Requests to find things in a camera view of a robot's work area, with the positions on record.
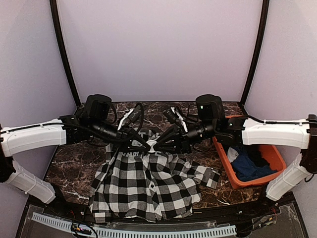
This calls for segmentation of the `black white plaid shirt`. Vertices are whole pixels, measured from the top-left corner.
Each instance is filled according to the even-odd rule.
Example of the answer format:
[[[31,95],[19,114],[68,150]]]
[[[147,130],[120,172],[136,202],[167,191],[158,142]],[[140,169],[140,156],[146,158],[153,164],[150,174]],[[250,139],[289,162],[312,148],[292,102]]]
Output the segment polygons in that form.
[[[126,195],[127,203],[136,201],[139,194],[164,197],[172,200],[183,199],[187,194],[194,204],[201,201],[199,185],[212,189],[217,187],[220,173],[217,169],[205,167],[178,154],[165,152],[123,153],[109,144],[106,161],[100,165],[90,189],[90,199],[112,204]]]

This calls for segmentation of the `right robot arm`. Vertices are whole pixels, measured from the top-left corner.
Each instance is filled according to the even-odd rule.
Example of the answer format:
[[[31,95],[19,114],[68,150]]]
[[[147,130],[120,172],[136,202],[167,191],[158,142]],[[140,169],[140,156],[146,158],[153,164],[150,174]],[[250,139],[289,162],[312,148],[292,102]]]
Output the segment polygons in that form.
[[[269,121],[253,116],[226,118],[219,96],[205,94],[196,98],[199,121],[186,125],[182,112],[169,108],[163,113],[173,125],[152,146],[155,151],[190,153],[190,146],[208,138],[229,146],[282,145],[301,150],[295,161],[269,182],[265,196],[253,203],[253,211],[263,215],[286,192],[317,172],[317,117]]]

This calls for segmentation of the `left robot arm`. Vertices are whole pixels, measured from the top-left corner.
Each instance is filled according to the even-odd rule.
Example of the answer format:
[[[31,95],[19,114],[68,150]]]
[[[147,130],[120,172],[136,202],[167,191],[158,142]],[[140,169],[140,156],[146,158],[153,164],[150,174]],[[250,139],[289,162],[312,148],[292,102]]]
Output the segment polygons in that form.
[[[88,96],[76,114],[61,116],[48,122],[0,130],[0,181],[10,184],[50,207],[59,216],[66,216],[70,206],[63,200],[57,186],[45,182],[25,170],[13,155],[42,147],[76,144],[93,137],[110,143],[122,152],[148,152],[151,147],[137,129],[124,126],[126,120],[144,121],[144,108],[137,103],[126,113],[118,126],[107,121],[109,110],[115,110],[110,97],[100,94]]]

